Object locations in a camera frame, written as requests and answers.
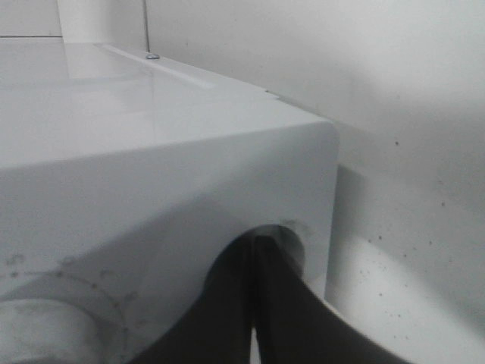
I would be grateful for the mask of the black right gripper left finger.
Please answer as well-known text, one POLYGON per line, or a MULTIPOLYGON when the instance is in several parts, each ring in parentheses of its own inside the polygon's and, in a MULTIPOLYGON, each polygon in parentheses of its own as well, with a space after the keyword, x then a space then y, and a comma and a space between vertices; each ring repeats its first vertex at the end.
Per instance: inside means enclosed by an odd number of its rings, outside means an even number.
POLYGON ((252 238, 216 258, 186 313, 132 363, 248 363, 252 336, 252 238))

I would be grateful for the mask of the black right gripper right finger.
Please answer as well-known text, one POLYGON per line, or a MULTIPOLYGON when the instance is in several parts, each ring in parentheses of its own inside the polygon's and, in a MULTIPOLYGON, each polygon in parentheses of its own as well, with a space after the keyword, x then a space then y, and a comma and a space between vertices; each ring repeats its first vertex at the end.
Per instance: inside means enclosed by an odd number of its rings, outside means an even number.
POLYGON ((302 282, 271 237, 254 242, 255 329, 262 363, 401 363, 345 323, 302 282))

